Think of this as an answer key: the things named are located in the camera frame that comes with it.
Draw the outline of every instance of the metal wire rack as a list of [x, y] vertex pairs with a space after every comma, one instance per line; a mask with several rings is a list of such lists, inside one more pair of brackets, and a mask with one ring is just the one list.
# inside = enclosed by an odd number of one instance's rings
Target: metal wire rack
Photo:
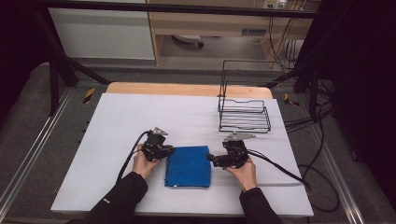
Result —
[[268, 133], [271, 131], [271, 122], [268, 117], [264, 100], [235, 100], [227, 97], [227, 86], [231, 83], [236, 85], [253, 84], [260, 86], [257, 81], [231, 80], [227, 78], [226, 63], [273, 63], [261, 61], [230, 61], [223, 62], [221, 83], [219, 90], [219, 131], [240, 133]]

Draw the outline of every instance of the handheld controller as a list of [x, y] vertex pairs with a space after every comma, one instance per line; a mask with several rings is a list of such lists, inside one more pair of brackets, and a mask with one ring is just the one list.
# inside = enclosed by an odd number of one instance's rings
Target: handheld controller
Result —
[[148, 139], [142, 147], [142, 151], [148, 161], [163, 159], [174, 153], [175, 148], [173, 146], [163, 144], [166, 139], [164, 135], [168, 135], [168, 133], [157, 127], [148, 134]]
[[231, 133], [222, 142], [227, 150], [227, 155], [214, 156], [210, 153], [206, 155], [212, 161], [214, 167], [233, 167], [239, 168], [248, 160], [248, 149], [245, 147], [243, 139], [256, 137], [249, 133]]

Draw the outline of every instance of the black jacket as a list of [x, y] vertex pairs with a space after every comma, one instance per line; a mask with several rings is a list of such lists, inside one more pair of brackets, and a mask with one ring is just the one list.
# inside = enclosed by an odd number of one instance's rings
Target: black jacket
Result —
[[[129, 173], [101, 200], [82, 220], [70, 220], [67, 224], [131, 224], [134, 209], [148, 191], [145, 179], [134, 172]], [[271, 209], [259, 188], [241, 192], [239, 200], [248, 224], [282, 223]]]

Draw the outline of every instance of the person's left hand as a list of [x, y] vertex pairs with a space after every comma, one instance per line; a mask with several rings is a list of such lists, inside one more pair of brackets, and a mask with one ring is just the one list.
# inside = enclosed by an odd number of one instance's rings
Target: person's left hand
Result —
[[147, 179], [154, 170], [154, 167], [160, 164], [161, 160], [148, 161], [143, 151], [141, 151], [143, 144], [137, 145], [137, 153], [134, 156], [134, 167], [132, 171]]

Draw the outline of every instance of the white tabletop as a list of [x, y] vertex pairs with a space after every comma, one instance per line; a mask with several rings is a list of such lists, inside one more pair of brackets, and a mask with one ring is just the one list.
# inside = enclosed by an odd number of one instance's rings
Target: white tabletop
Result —
[[[276, 100], [264, 100], [271, 132], [244, 140], [247, 148], [300, 176]], [[114, 186], [117, 175], [137, 137], [158, 126], [169, 133], [165, 144], [174, 147], [208, 146], [224, 155], [217, 97], [105, 93], [93, 114], [58, 195], [51, 207], [62, 213], [87, 212]], [[280, 216], [311, 217], [312, 207], [304, 186], [273, 165], [252, 158], [259, 187]], [[132, 162], [125, 174], [132, 170]], [[151, 216], [241, 216], [240, 188], [221, 168], [212, 167], [208, 189], [164, 186], [166, 161], [148, 180], [148, 193], [136, 213]]]

